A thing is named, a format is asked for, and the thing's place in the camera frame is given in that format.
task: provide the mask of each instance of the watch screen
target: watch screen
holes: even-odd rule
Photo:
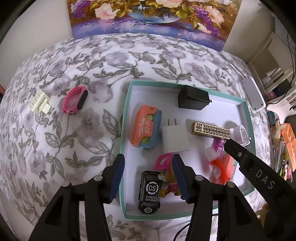
[[[80,100],[78,101],[78,104],[77,104],[77,109],[78,110],[81,110],[81,108],[83,107],[83,104],[84,104],[84,102],[85,102],[85,100],[87,98],[87,95],[88,95],[88,92],[87,92],[87,90],[85,90],[83,92],[83,94],[81,95]]]

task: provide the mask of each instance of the white plastic toy comb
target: white plastic toy comb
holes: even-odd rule
[[[41,111],[47,114],[51,106],[47,103],[49,97],[42,91],[38,91],[30,104],[30,109],[39,114]]]

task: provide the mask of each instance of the black cable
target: black cable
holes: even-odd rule
[[[289,85],[286,87],[284,96],[283,96],[279,101],[277,101],[277,102],[275,102],[275,103],[267,103],[267,104],[277,104],[277,103],[279,103],[283,98],[285,98],[286,95],[287,95],[287,93],[289,92],[289,89],[290,89],[290,87],[291,87],[291,85],[292,85],[292,81],[294,80],[295,75],[296,75],[296,56],[295,56],[295,55],[296,55],[296,45],[295,45],[295,48],[294,48],[294,62],[295,62],[295,67],[294,67],[292,51],[291,51],[291,48],[290,48],[290,42],[289,42],[289,33],[287,34],[287,41],[288,41],[289,51],[290,51],[290,55],[291,55],[291,59],[292,59],[292,67],[293,67],[292,80],[291,80],[291,82],[289,83]]]
[[[187,228],[189,225],[190,225],[190,223],[186,224],[183,228],[181,228],[181,229],[176,233],[176,235],[175,235],[173,241],[176,241],[178,235],[179,235],[179,234],[180,234],[185,228]]]

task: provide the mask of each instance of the green circle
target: green circle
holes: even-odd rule
[[[153,115],[147,115],[147,120],[149,121],[153,120]]]
[[[150,137],[143,137],[142,143],[147,144],[150,141]]]

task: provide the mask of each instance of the wall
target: wall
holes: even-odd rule
[[[248,61],[272,27],[271,13],[259,0],[243,0],[224,50]],[[0,45],[0,84],[6,88],[21,62],[32,54],[71,37],[66,0],[37,0]]]

